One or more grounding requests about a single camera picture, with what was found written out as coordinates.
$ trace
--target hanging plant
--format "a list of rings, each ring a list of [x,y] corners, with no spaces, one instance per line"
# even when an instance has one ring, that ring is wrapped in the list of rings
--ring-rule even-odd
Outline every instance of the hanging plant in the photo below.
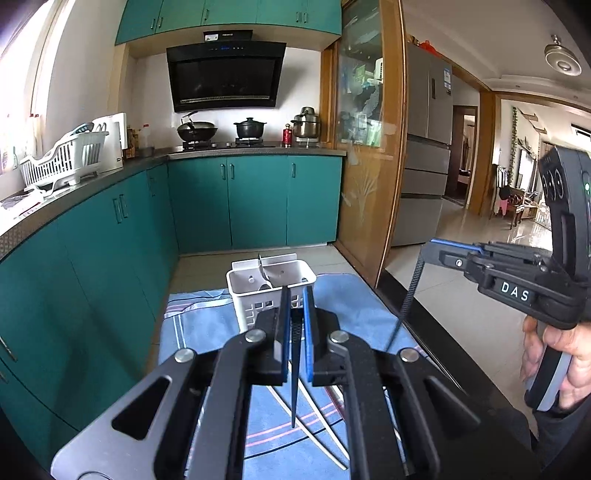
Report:
[[[517,108],[512,107],[513,123],[511,126],[511,156],[509,157],[509,185],[513,181],[513,168],[515,167],[515,155],[517,154]]]

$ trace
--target window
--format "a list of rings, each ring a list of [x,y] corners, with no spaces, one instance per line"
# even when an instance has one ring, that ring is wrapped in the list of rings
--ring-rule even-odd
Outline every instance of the window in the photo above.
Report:
[[[0,60],[0,174],[26,155],[37,154],[37,120],[30,118],[37,67],[49,25],[61,0],[48,0],[8,47]]]

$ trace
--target ceiling light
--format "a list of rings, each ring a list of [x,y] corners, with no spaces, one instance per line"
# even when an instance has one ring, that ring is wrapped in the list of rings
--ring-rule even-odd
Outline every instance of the ceiling light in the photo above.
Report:
[[[548,65],[571,77],[581,75],[581,65],[574,53],[560,44],[560,37],[552,35],[552,40],[554,43],[547,45],[544,50]]]

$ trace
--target screw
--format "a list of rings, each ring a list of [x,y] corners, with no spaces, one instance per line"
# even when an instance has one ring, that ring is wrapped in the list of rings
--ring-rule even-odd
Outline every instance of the screw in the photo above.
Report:
[[[349,334],[343,330],[335,330],[329,335],[330,341],[334,343],[345,343],[349,340]]]
[[[412,364],[418,360],[419,354],[414,348],[405,348],[400,352],[400,358],[403,362]]]
[[[180,364],[190,362],[194,357],[195,352],[193,352],[190,348],[181,348],[174,354],[174,359]]]
[[[246,341],[250,342],[250,343],[262,342],[266,336],[267,336],[267,334],[265,333],[265,331],[261,330],[260,328],[254,328],[252,330],[249,330],[244,335],[244,337],[246,338]]]

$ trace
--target white appliance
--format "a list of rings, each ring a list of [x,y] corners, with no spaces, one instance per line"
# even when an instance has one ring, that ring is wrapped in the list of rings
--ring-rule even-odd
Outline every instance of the white appliance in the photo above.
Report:
[[[108,132],[100,151],[99,172],[115,170],[123,166],[123,150],[127,146],[127,114],[103,116],[93,120],[94,132]]]

